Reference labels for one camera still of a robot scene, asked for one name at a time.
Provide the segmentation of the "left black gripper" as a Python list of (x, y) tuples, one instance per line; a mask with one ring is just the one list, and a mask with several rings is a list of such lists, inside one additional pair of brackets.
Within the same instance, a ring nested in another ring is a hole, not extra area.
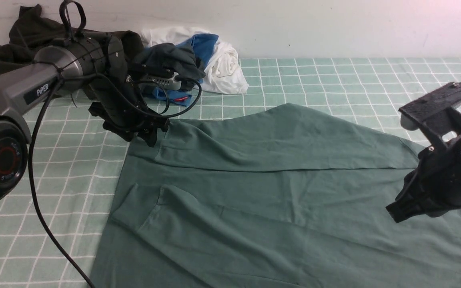
[(96, 101), (88, 111), (104, 120), (105, 130), (126, 142), (139, 137), (153, 148), (158, 132), (167, 132), (170, 120), (149, 109), (137, 91), (138, 85), (128, 82), (122, 42), (114, 36), (105, 36), (98, 43), (100, 50), (92, 58), (94, 75), (88, 84)]

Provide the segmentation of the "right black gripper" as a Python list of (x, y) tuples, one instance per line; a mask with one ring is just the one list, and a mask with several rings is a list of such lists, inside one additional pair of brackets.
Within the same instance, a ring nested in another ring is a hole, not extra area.
[(385, 207), (390, 217), (398, 224), (415, 216), (441, 217), (449, 211), (461, 209), (437, 199), (437, 196), (421, 183), (420, 167), (404, 177), (402, 190), (395, 200)]

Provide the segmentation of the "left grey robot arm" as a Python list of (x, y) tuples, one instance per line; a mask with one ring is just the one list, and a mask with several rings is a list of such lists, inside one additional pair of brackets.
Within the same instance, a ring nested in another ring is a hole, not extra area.
[(0, 75), (0, 200), (23, 177), (30, 161), (32, 135), (24, 115), (58, 90), (89, 86), (95, 100), (88, 111), (102, 127), (125, 141), (135, 135), (155, 144), (158, 129), (168, 129), (165, 115), (148, 109), (138, 84), (180, 88), (176, 73), (129, 63), (122, 42), (110, 33), (69, 33), (40, 49), (33, 63)]

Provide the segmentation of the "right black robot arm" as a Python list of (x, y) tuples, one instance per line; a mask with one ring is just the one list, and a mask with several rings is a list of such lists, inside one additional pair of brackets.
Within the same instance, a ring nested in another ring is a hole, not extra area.
[(419, 215), (437, 218), (461, 208), (461, 136), (447, 142), (443, 150), (429, 146), (418, 158), (401, 192), (386, 206), (397, 223)]

